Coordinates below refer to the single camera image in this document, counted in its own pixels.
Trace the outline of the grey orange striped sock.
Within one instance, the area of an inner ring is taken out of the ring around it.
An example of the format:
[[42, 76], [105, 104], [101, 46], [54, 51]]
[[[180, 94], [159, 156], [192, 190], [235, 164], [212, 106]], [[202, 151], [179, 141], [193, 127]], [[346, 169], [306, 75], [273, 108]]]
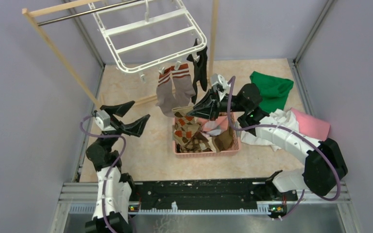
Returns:
[[175, 99], [180, 107], [188, 106], [196, 95], [187, 63], [181, 64], [178, 69], [171, 71], [175, 87]]

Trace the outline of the black sock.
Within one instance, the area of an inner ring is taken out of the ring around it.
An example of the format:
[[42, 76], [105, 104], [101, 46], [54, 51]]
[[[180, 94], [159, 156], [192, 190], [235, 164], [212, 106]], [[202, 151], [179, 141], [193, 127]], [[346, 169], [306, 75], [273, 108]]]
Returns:
[[194, 65], [194, 79], [192, 81], [193, 90], [195, 91], [195, 96], [191, 98], [192, 103], [196, 103], [197, 100], [197, 82], [200, 83], [202, 90], [205, 92], [207, 90], [208, 82], [207, 82], [207, 47], [203, 50], [197, 52], [197, 56], [199, 56], [199, 60], [196, 62], [193, 56], [190, 54], [187, 57], [187, 60], [192, 62]]
[[[198, 43], [200, 42], [199, 39], [195, 39], [195, 42], [194, 42], [194, 46], [198, 45]], [[199, 59], [200, 59], [200, 56], [197, 54], [197, 52], [193, 52], [192, 54], [189, 54], [186, 58], [187, 61], [189, 62], [199, 62]]]

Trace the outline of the white clip hanger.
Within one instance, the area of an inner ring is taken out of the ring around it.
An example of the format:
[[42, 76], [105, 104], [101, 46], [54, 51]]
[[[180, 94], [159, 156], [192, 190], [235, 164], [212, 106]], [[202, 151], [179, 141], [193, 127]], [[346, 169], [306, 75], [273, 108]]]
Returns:
[[[95, 7], [100, 8], [106, 5], [115, 4], [122, 2], [121, 0], [100, 0], [95, 2]], [[188, 9], [192, 15], [191, 7], [186, 6], [186, 1], [182, 0], [185, 7]], [[89, 10], [88, 5], [84, 5], [84, 9]], [[175, 0], [151, 0], [150, 4], [150, 16], [155, 17], [171, 11], [177, 10]], [[126, 24], [138, 22], [144, 19], [145, 6], [139, 5], [132, 8], [127, 8], [123, 10], [118, 10], [114, 12], [101, 14], [101, 19], [106, 29], [115, 28], [118, 26], [123, 26]], [[111, 54], [109, 47], [107, 46], [98, 25], [93, 17], [93, 15], [87, 15], [84, 17], [84, 22], [90, 33], [90, 37], [94, 42], [95, 48], [98, 54], [102, 58], [105, 64], [116, 65], [115, 59]], [[111, 40], [116, 49], [121, 49], [130, 45], [134, 45], [146, 40], [152, 39], [154, 37], [162, 36], [171, 32], [188, 27], [188, 21], [185, 17], [177, 17], [173, 19], [166, 20], [161, 23], [154, 24], [150, 27], [145, 27], [137, 29], [131, 32], [122, 33], [116, 36], [112, 36]], [[170, 55], [177, 51], [184, 49], [189, 49], [194, 46], [195, 39], [197, 35], [195, 33], [184, 33], [174, 38], [165, 39], [160, 42], [144, 46], [140, 49], [136, 49], [121, 55], [121, 59], [124, 64], [129, 68], [134, 68], [136, 66], [145, 64], [152, 60]], [[181, 62], [187, 58], [188, 55], [181, 58]]]

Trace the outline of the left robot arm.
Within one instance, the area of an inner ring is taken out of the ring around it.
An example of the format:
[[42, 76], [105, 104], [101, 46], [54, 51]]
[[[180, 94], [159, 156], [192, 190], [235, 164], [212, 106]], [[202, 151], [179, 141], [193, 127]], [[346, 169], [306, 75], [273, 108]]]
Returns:
[[97, 174], [98, 191], [95, 211], [85, 223], [86, 233], [132, 233], [129, 220], [129, 201], [136, 196], [133, 178], [122, 173], [121, 157], [126, 148], [124, 135], [141, 137], [150, 115], [125, 124], [124, 117], [135, 104], [128, 101], [119, 105], [103, 105], [85, 116], [80, 130], [96, 140], [85, 151]]

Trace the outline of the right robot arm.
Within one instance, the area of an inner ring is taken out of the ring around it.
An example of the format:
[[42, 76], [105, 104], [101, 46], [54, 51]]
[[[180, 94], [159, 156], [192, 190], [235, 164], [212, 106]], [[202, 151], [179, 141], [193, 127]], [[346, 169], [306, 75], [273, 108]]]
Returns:
[[311, 138], [285, 127], [259, 107], [261, 101], [259, 89], [253, 83], [245, 84], [237, 95], [220, 94], [214, 87], [187, 115], [215, 120], [220, 113], [241, 112], [237, 131], [265, 139], [303, 164], [302, 169], [277, 171], [270, 176], [271, 183], [265, 187], [269, 199], [278, 200], [292, 190], [309, 190], [328, 201], [338, 199], [340, 181], [348, 169], [337, 142], [331, 138]]

